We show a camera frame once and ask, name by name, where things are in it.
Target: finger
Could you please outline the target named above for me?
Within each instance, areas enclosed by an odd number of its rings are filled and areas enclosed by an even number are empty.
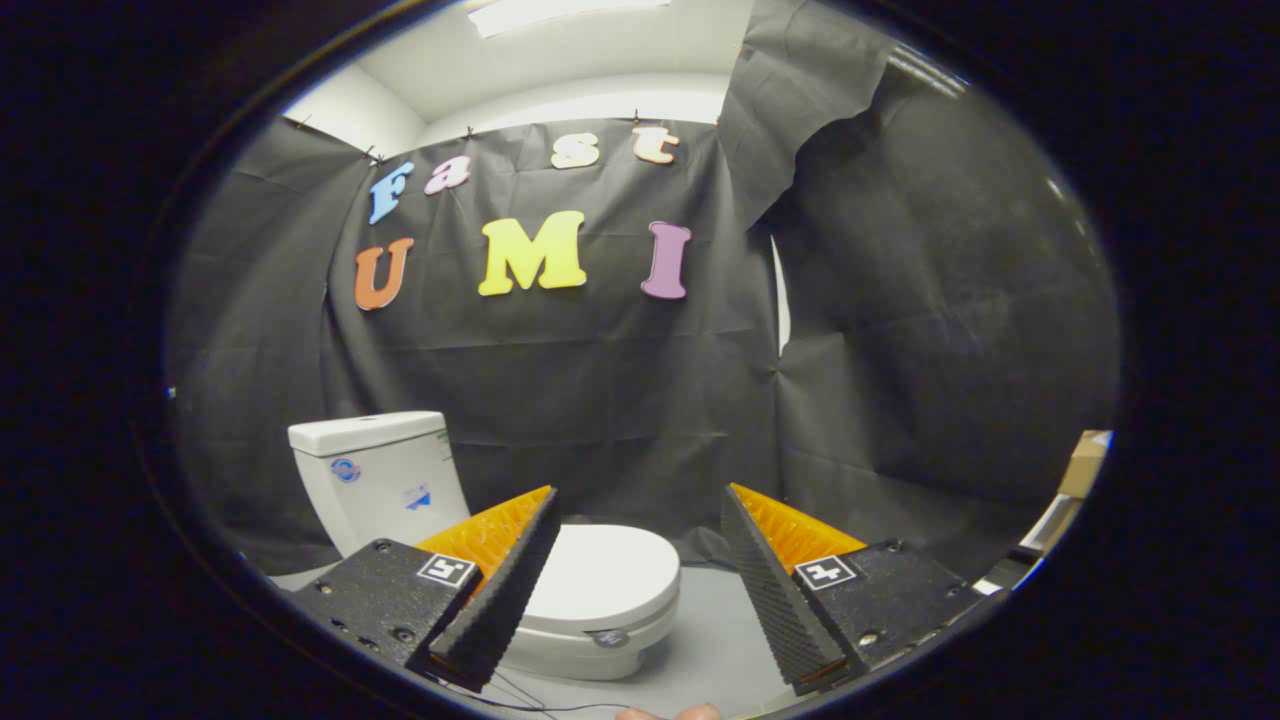
[[[636,710],[635,707],[628,707],[618,712],[613,720],[660,720],[657,715],[650,715],[644,710]]]
[[[719,710],[714,705],[699,705],[690,707],[676,716],[676,720],[719,720]]]

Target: letter m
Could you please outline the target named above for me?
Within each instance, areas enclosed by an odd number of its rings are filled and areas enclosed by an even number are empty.
[[[529,240],[520,220],[513,218],[485,224],[480,232],[489,238],[489,265],[480,283],[480,295],[511,292],[507,265],[511,265],[511,274],[524,290],[534,284],[534,275],[544,261],[547,266],[538,284],[552,288],[585,283],[586,273],[577,265],[577,228],[582,219],[582,213],[577,210],[552,213],[534,240]]]

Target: letter f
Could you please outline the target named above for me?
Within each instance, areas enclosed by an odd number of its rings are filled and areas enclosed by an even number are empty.
[[[404,192],[404,176],[413,172],[413,163],[404,163],[396,168],[396,172],[374,183],[369,193],[374,196],[374,214],[369,217],[369,224],[381,220],[387,213],[396,209],[399,200],[396,196]]]

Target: label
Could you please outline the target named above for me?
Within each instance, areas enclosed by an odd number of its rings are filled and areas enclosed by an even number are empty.
[[[410,510],[417,510],[431,503],[431,493],[426,489],[426,483],[422,483],[402,492],[401,502]]]
[[[339,457],[329,464],[329,471],[344,483],[353,483],[360,479],[360,465],[346,457]]]
[[[586,634],[600,647],[622,647],[631,642],[631,635],[626,630],[595,630]]]
[[[845,565],[835,555],[796,565],[796,573],[804,579],[806,585],[815,591],[838,585],[845,580],[852,580],[858,577],[856,573],[849,569],[849,565]]]
[[[448,555],[434,555],[417,571],[417,577],[434,580],[442,585],[449,585],[451,588],[458,588],[462,587],[462,583],[475,570],[475,562],[467,560],[458,560]]]

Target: toilet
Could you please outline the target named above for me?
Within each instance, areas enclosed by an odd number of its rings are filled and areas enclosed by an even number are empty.
[[[417,544],[471,516],[439,413],[291,425],[289,445],[307,497],[343,557],[378,538]]]
[[[573,680],[617,680],[667,637],[680,556],[625,525],[562,525],[500,665]]]
[[[378,538],[417,544],[471,516],[439,413],[387,413],[292,425],[307,497],[343,557]],[[680,557],[625,525],[562,525],[504,667],[573,680],[640,669],[672,629]]]

